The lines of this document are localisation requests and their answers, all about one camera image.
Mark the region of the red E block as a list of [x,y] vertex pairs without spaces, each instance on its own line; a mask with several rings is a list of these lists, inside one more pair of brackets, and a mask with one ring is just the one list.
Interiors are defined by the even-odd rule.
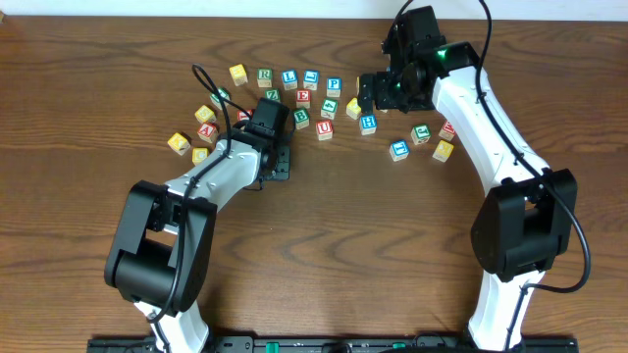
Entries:
[[297,109],[309,109],[311,107],[312,94],[308,89],[298,89],[295,93],[295,105]]

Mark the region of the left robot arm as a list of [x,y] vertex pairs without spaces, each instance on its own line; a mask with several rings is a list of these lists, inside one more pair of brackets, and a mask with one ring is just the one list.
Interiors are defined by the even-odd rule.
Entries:
[[290,138],[283,124],[237,123],[189,172],[131,188],[104,278],[145,316],[157,351],[203,350],[210,333],[196,299],[217,214],[248,185],[288,178]]

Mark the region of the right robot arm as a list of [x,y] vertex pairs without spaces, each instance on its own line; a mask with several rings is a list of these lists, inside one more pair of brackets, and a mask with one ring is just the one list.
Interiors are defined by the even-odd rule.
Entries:
[[532,294],[582,230],[574,215],[577,182],[567,169],[553,171],[498,103],[483,64],[468,42],[442,38],[396,44],[386,40],[384,72],[359,79],[365,112],[435,110],[452,125],[485,191],[471,227],[471,243],[484,273],[467,332],[484,351],[520,350],[523,319]]

